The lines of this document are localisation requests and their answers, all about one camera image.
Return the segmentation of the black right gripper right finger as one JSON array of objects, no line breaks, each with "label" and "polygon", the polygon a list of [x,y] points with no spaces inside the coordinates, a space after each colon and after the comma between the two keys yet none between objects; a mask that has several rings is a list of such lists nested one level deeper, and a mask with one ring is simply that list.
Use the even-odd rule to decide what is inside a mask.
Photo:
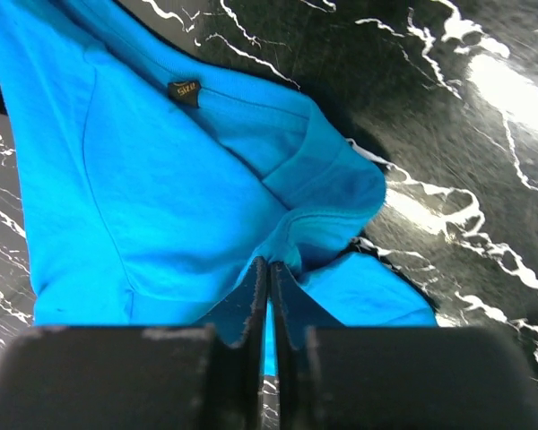
[{"label": "black right gripper right finger", "polygon": [[518,347],[481,327],[344,327],[270,267],[283,429],[538,429]]}]

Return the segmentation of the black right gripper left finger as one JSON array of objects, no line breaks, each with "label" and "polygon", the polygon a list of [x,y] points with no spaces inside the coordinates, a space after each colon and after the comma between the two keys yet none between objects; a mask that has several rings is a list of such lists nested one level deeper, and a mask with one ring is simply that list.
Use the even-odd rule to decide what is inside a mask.
[{"label": "black right gripper left finger", "polygon": [[0,360],[0,429],[257,429],[267,265],[188,326],[27,330]]}]

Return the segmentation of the blue t shirt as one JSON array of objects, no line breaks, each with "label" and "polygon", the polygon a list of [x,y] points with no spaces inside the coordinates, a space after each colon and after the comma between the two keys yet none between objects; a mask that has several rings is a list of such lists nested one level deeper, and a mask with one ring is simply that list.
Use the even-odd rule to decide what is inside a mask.
[{"label": "blue t shirt", "polygon": [[257,256],[348,326],[432,326],[344,248],[386,196],[309,97],[162,44],[110,1],[0,1],[38,325],[190,324]]}]

